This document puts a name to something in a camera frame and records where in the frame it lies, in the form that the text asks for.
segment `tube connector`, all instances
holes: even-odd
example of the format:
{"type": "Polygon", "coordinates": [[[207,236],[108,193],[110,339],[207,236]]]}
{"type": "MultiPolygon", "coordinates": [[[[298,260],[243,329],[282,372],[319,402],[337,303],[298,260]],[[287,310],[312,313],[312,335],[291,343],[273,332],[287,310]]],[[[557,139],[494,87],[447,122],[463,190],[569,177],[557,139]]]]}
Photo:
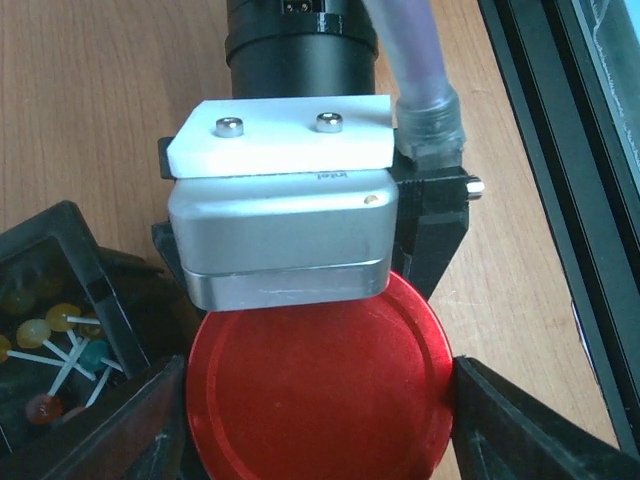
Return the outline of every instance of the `tube connector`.
{"type": "Polygon", "coordinates": [[[396,119],[396,147],[413,160],[418,170],[462,165],[466,135],[460,99],[451,85],[443,101],[428,109],[404,105],[401,98],[396,105],[396,119]]]}

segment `black container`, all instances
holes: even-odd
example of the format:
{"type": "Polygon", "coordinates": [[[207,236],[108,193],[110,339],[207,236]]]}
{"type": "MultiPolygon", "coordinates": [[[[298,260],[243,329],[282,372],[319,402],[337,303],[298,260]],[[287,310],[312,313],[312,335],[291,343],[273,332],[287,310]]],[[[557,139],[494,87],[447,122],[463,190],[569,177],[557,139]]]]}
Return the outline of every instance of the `black container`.
{"type": "Polygon", "coordinates": [[[375,93],[377,37],[359,0],[227,0],[234,98],[375,93]]]}
{"type": "MultiPolygon", "coordinates": [[[[114,370],[109,376],[108,390],[165,356],[188,351],[170,308],[184,295],[161,272],[139,257],[100,248],[77,206],[59,203],[0,234],[0,335],[16,351],[59,360],[44,346],[21,348],[20,325],[45,318],[60,303],[77,306],[81,316],[95,313],[102,339],[95,338],[100,332],[87,334],[79,325],[74,331],[78,339],[87,335],[105,341],[111,359],[121,365],[122,373],[114,370]]],[[[71,340],[63,332],[51,332],[49,341],[65,353],[71,350],[71,340]]],[[[46,435],[62,421],[34,424],[25,411],[30,399],[49,390],[60,367],[13,357],[4,360],[0,363],[0,458],[46,435]]],[[[72,370],[56,394],[63,411],[83,406],[96,383],[72,370]]]]}

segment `white lollipop stick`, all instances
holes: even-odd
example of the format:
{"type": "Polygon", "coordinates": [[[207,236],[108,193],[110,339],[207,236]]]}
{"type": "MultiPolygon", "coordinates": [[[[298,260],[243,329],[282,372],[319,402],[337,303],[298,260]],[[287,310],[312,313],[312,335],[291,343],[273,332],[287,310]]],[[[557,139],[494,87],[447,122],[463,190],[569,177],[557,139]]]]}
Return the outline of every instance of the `white lollipop stick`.
{"type": "Polygon", "coordinates": [[[111,374],[111,370],[113,370],[113,368],[111,368],[111,366],[108,366],[106,368],[106,370],[102,374],[102,377],[100,377],[100,381],[96,385],[96,388],[93,389],[93,393],[91,393],[91,396],[89,397],[89,400],[87,400],[87,404],[85,405],[85,407],[90,407],[96,401],[96,399],[98,398],[98,395],[100,395],[100,392],[102,391],[102,389],[104,388],[105,384],[107,383],[109,375],[111,374]]]}
{"type": "MultiPolygon", "coordinates": [[[[42,345],[44,345],[45,347],[47,347],[49,350],[51,350],[53,353],[55,353],[56,355],[58,355],[61,359],[63,359],[65,362],[69,361],[69,355],[67,355],[66,353],[64,353],[62,350],[60,350],[57,346],[55,346],[53,343],[51,343],[49,340],[45,340],[44,342],[42,342],[42,345]]],[[[82,368],[81,365],[78,365],[77,363],[75,365],[73,365],[73,368],[76,369],[78,372],[80,372],[87,380],[91,380],[92,382],[94,382],[96,380],[96,376],[91,373],[88,372],[87,370],[85,370],[84,368],[82,368]]]]}
{"type": "Polygon", "coordinates": [[[62,383],[69,375],[69,372],[71,372],[71,369],[76,364],[78,358],[80,358],[80,355],[82,354],[82,351],[87,347],[87,345],[89,345],[89,339],[85,338],[77,348],[74,347],[71,349],[69,360],[67,360],[64,366],[60,369],[60,371],[58,372],[58,376],[53,381],[53,385],[51,385],[51,388],[49,389],[49,396],[53,397],[58,389],[62,386],[62,383]]]}
{"type": "Polygon", "coordinates": [[[113,368],[114,370],[118,370],[119,372],[123,372],[124,373],[124,370],[122,369],[122,367],[120,366],[119,363],[116,363],[113,360],[109,360],[108,358],[101,358],[100,361],[102,363],[104,363],[105,365],[113,368]]]}
{"type": "Polygon", "coordinates": [[[86,325],[100,325],[100,320],[97,318],[72,317],[70,315],[67,315],[67,322],[84,323],[86,325]]]}
{"type": "Polygon", "coordinates": [[[74,347],[78,346],[78,337],[76,337],[76,334],[73,333],[73,330],[67,330],[67,337],[69,337],[69,340],[71,340],[71,345],[73,345],[74,347]]]}
{"type": "Polygon", "coordinates": [[[9,350],[7,355],[13,358],[20,358],[22,360],[29,360],[30,362],[44,363],[45,365],[53,365],[54,367],[62,367],[64,362],[60,360],[54,360],[53,358],[39,357],[38,355],[31,355],[29,353],[16,352],[15,350],[9,350]]]}

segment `teal lollipop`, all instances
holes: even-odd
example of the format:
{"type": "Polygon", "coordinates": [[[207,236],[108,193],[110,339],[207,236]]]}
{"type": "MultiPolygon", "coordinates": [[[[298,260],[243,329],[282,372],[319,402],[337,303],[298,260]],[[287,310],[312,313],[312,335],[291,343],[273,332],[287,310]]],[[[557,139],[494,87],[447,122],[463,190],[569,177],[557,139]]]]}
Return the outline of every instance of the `teal lollipop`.
{"type": "Polygon", "coordinates": [[[109,358],[109,345],[104,340],[94,340],[86,346],[78,363],[91,373],[106,368],[102,361],[109,358]]]}

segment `clear plastic tube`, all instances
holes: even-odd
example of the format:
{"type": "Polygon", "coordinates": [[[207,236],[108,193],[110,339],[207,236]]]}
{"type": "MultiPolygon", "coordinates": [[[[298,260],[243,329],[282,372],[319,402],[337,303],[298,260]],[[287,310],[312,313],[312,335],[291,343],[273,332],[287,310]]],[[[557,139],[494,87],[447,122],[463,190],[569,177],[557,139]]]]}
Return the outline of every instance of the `clear plastic tube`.
{"type": "Polygon", "coordinates": [[[363,0],[400,90],[400,103],[433,108],[449,97],[449,80],[429,0],[363,0]]]}
{"type": "Polygon", "coordinates": [[[396,145],[419,168],[462,163],[458,95],[449,83],[429,0],[363,0],[389,57],[400,98],[396,145]]]}

